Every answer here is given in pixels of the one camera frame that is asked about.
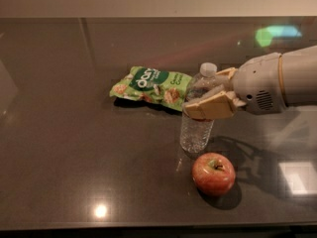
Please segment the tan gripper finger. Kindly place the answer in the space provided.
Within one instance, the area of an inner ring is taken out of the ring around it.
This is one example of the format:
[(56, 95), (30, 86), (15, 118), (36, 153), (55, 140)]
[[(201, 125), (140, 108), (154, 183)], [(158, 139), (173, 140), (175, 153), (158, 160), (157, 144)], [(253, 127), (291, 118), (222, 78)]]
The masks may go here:
[(229, 67), (217, 72), (217, 75), (224, 75), (231, 79), (238, 70), (235, 67)]
[(227, 91), (223, 84), (214, 87), (201, 97), (185, 102), (183, 112), (194, 120), (216, 120), (231, 118), (239, 108), (247, 103), (233, 90)]

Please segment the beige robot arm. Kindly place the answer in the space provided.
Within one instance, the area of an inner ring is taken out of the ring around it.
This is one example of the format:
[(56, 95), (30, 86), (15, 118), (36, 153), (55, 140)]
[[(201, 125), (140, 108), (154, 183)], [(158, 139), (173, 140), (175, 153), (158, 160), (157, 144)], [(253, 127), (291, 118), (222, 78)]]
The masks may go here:
[(317, 104), (317, 47), (257, 57), (238, 68), (212, 75), (200, 97), (183, 104), (196, 120), (232, 117), (239, 109), (256, 115), (280, 113), (289, 106)]

